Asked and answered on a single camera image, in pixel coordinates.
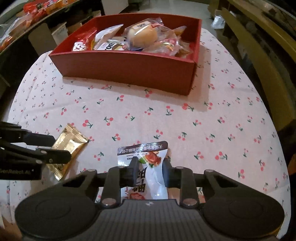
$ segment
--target floor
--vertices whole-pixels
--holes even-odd
[[[184,15],[202,19],[202,27],[217,36],[216,31],[211,28],[212,19],[207,9],[208,5],[198,2],[184,0],[144,0],[140,5],[140,11],[131,8],[129,12],[155,12]],[[12,105],[15,91],[4,93],[0,105],[0,121],[7,121],[8,113]]]
[[[202,27],[216,36],[215,30],[211,28],[213,21],[207,7],[207,4],[183,0],[144,0],[140,5],[140,11],[135,12],[169,13],[200,18]]]

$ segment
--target snack package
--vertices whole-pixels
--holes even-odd
[[[38,13],[33,17],[32,24],[37,23],[42,18],[46,17],[47,13],[44,9],[38,11]]]
[[[87,137],[77,131],[71,124],[67,124],[51,149],[67,150],[71,153],[72,159],[67,164],[47,164],[50,171],[54,173],[55,178],[60,181],[66,174],[66,171],[78,151],[88,142]]]
[[[63,7],[63,1],[62,0],[49,0],[46,3],[44,3],[44,6],[45,6],[46,13],[51,14]]]
[[[176,57],[185,58],[187,55],[192,54],[193,51],[189,47],[189,43],[186,43],[182,40],[179,41],[179,51],[176,53]]]
[[[96,35],[96,28],[93,27],[86,33],[76,36],[77,41],[74,43],[72,51],[92,50],[94,46],[94,37]]]
[[[0,39],[0,52],[20,36],[30,26],[31,21],[32,15],[30,13],[17,18]]]
[[[106,43],[103,43],[99,48],[94,50],[124,50],[124,42],[118,40],[109,39]]]
[[[112,40],[118,40],[118,41],[121,41],[121,42],[124,42],[126,40],[126,38],[125,37],[122,37],[122,36],[114,36],[111,39]]]
[[[147,53],[160,53],[168,56],[175,56],[179,51],[180,37],[177,37],[175,34],[170,36],[171,38],[157,41],[148,48],[143,49],[143,52]]]
[[[108,39],[113,38],[122,26],[123,24],[119,24],[98,32],[94,39],[95,44],[94,44],[93,50],[98,50],[98,48],[103,43],[106,43]]]
[[[187,28],[186,26],[181,26],[181,27],[173,29],[173,31],[176,36],[181,36],[181,34],[185,31],[186,28]]]
[[[128,166],[131,159],[139,159],[137,186],[121,189],[122,199],[167,199],[163,180],[163,159],[168,151],[166,141],[138,144],[118,148],[119,166]]]
[[[126,37],[126,47],[134,51],[147,48],[158,40],[163,22],[160,18],[147,18],[127,27],[122,36]]]

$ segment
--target red gift box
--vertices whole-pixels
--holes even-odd
[[[96,27],[124,24],[116,34],[146,18],[160,17],[170,29],[186,26],[181,35],[193,53],[186,58],[137,51],[92,50],[71,52],[77,35]],[[201,19],[159,13],[127,13],[96,17],[77,29],[49,55],[63,76],[100,79],[188,95],[195,76],[200,48]]]

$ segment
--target pink tablecloth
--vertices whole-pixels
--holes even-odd
[[[275,127],[253,84],[221,43],[203,29],[200,44],[189,96],[63,78],[45,53],[24,76],[8,121],[55,138],[72,123],[89,137],[70,175],[89,168],[108,171],[117,165],[120,146],[166,140],[173,166],[195,173],[214,169],[279,201],[286,216],[281,237],[290,220],[290,187]],[[2,181],[2,214],[14,221],[21,200],[53,183],[47,169],[41,181]]]

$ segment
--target screw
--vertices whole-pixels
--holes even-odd
[[[103,201],[102,201],[102,204],[105,205],[105,206],[112,206],[116,203],[116,200],[114,198],[105,198]]]
[[[186,198],[183,200],[183,204],[185,204],[186,206],[193,206],[197,204],[197,201],[193,198]]]

